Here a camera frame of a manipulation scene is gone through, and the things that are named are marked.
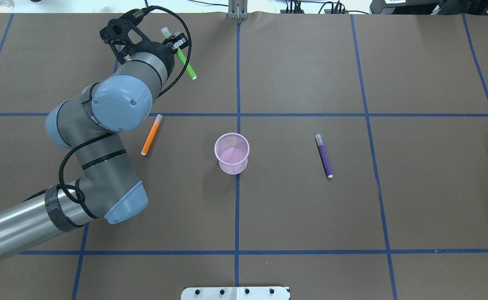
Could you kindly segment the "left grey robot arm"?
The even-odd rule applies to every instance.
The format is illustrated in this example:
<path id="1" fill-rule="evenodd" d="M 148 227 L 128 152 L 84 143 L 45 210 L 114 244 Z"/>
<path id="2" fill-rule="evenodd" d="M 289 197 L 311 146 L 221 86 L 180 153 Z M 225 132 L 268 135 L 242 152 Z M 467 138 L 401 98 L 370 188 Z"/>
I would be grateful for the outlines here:
<path id="1" fill-rule="evenodd" d="M 117 224 L 147 208 L 143 183 L 119 133 L 147 118 L 173 70 L 175 53 L 191 41 L 179 32 L 163 42 L 143 36 L 133 44 L 123 34 L 109 44 L 124 45 L 122 51 L 113 49 L 118 70 L 48 114 L 49 137 L 69 152 L 56 185 L 0 212 L 0 261 L 99 217 Z"/>

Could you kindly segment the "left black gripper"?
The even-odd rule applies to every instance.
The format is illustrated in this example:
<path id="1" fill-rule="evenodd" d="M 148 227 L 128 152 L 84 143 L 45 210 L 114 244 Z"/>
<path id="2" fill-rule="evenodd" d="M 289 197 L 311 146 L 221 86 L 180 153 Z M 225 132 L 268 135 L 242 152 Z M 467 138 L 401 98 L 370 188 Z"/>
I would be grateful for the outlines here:
<path id="1" fill-rule="evenodd" d="M 171 63 L 175 62 L 175 56 L 179 56 L 183 49 L 189 46 L 189 37 L 184 32 L 161 32 L 164 40 L 160 42 L 163 46 L 164 57 Z"/>

